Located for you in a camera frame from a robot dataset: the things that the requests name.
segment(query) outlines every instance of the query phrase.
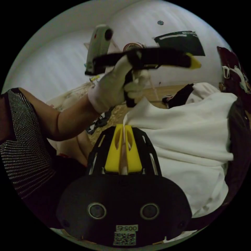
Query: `black dress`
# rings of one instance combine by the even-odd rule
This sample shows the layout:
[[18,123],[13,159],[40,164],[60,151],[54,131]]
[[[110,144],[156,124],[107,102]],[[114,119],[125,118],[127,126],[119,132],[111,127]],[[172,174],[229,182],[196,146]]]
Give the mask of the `black dress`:
[[74,159],[56,156],[42,133],[34,107],[18,88],[10,89],[1,98],[10,123],[10,136],[0,141],[6,174],[35,216],[47,227],[60,229],[55,216],[60,196],[71,182],[85,174],[85,167]]

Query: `yellow headset part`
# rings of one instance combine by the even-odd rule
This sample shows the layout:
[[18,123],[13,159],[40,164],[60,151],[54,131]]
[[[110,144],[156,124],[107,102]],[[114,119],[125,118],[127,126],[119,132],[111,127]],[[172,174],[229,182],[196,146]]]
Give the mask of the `yellow headset part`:
[[128,174],[141,172],[142,164],[133,135],[133,130],[130,125],[125,125],[125,146]]
[[120,174],[120,159],[123,144],[123,124],[118,124],[115,128],[112,143],[105,163],[105,171]]
[[[133,130],[130,125],[125,125],[125,146],[127,158],[127,172],[138,173],[142,171],[138,149],[136,146]],[[120,174],[120,161],[123,145],[123,124],[115,128],[112,143],[105,163],[105,171]]]

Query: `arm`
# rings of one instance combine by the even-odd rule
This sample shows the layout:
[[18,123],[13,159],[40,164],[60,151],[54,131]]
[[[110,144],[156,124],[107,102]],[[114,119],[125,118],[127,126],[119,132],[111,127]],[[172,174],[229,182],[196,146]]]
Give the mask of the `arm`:
[[19,88],[27,100],[34,106],[40,125],[47,138],[63,141],[76,137],[100,116],[91,105],[87,95],[75,105],[59,112],[38,100],[28,91]]

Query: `qr code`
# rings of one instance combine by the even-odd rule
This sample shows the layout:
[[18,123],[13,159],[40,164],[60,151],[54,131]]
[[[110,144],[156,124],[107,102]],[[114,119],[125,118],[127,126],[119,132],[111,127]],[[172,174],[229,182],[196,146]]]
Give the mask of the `qr code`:
[[136,245],[136,232],[115,232],[114,243],[117,246],[133,246]]

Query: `white glove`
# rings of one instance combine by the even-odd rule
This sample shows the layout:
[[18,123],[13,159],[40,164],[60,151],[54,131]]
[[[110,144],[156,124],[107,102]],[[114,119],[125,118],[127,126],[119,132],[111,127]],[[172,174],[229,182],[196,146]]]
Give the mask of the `white glove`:
[[126,84],[125,76],[132,69],[127,56],[123,56],[113,70],[107,73],[96,86],[88,91],[88,98],[98,113],[108,111],[111,107],[120,105],[125,101],[124,91],[128,97],[135,99],[142,95],[147,81],[150,79],[147,70],[134,71],[133,81]]

